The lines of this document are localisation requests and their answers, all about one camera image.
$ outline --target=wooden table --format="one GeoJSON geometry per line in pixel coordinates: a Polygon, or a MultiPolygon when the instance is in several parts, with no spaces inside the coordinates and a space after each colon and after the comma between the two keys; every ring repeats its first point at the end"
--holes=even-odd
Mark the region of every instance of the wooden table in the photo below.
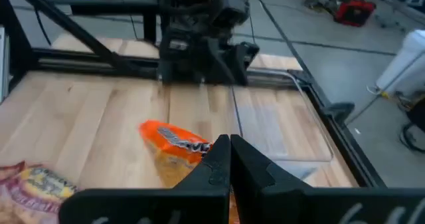
{"type": "MultiPolygon", "coordinates": [[[[99,40],[123,55],[158,57],[156,49],[138,41],[99,40]]],[[[68,35],[54,47],[88,51],[68,35]]],[[[259,55],[253,66],[301,69],[293,57],[271,55],[259,55]]],[[[314,122],[299,93],[235,88],[234,94],[241,120],[249,120],[242,125],[246,134],[267,128],[262,140],[283,139],[289,157],[329,157],[319,132],[323,124],[314,122]]],[[[44,163],[80,188],[162,187],[138,126],[160,120],[213,142],[219,134],[239,133],[234,109],[226,86],[163,86],[154,80],[30,72],[0,106],[0,166],[21,160],[44,163]]],[[[305,181],[356,186],[335,144],[330,146],[333,159],[305,181]]]]}

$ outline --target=snack bag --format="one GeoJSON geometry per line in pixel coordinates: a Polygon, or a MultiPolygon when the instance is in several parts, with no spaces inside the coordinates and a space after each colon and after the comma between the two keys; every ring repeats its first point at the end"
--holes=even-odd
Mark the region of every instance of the snack bag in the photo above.
{"type": "Polygon", "coordinates": [[[42,166],[30,166],[0,185],[2,219],[24,224],[57,224],[60,204],[77,191],[42,166]]]}
{"type": "MultiPolygon", "coordinates": [[[[182,128],[154,120],[142,123],[139,131],[166,187],[174,187],[184,179],[213,145],[182,128]]],[[[233,194],[230,195],[229,224],[239,224],[233,194]]]]}
{"type": "Polygon", "coordinates": [[[10,177],[20,173],[25,168],[25,162],[22,161],[13,166],[0,167],[0,184],[7,181],[10,177]]]}

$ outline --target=concrete floor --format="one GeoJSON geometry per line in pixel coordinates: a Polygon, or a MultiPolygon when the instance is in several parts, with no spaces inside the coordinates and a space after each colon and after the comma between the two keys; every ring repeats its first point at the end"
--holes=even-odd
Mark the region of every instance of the concrete floor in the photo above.
{"type": "MultiPolygon", "coordinates": [[[[32,46],[47,47],[31,6],[23,0],[11,1],[32,46]]],[[[355,103],[354,115],[374,98],[366,85],[374,84],[406,35],[398,29],[382,29],[376,19],[369,19],[362,28],[334,23],[329,14],[304,7],[303,0],[261,1],[265,7],[259,0],[250,0],[254,38],[261,52],[299,58],[330,101],[355,103]]],[[[377,4],[375,14],[386,15],[390,10],[385,3],[377,4]]],[[[399,13],[393,17],[408,31],[424,28],[423,23],[399,13]]],[[[73,19],[96,36],[135,38],[127,16],[73,19]]],[[[42,16],[42,20],[52,41],[64,32],[46,17],[42,16]]],[[[137,35],[143,37],[143,18],[135,20],[137,35]]],[[[253,41],[249,21],[236,28],[235,33],[235,41],[253,41]]],[[[398,141],[406,122],[394,104],[379,99],[348,128],[388,186],[425,187],[425,155],[412,153],[398,141]]],[[[417,139],[425,140],[423,134],[419,136],[417,139]]]]}

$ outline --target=clear plastic container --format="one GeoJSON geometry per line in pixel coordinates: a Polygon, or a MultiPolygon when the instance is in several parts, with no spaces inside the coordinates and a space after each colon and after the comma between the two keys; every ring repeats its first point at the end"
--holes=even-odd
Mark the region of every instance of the clear plastic container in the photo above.
{"type": "MultiPolygon", "coordinates": [[[[286,80],[294,77],[285,71],[286,80]]],[[[234,88],[245,140],[294,176],[305,179],[333,159],[329,134],[306,94],[291,88],[234,88]]]]}

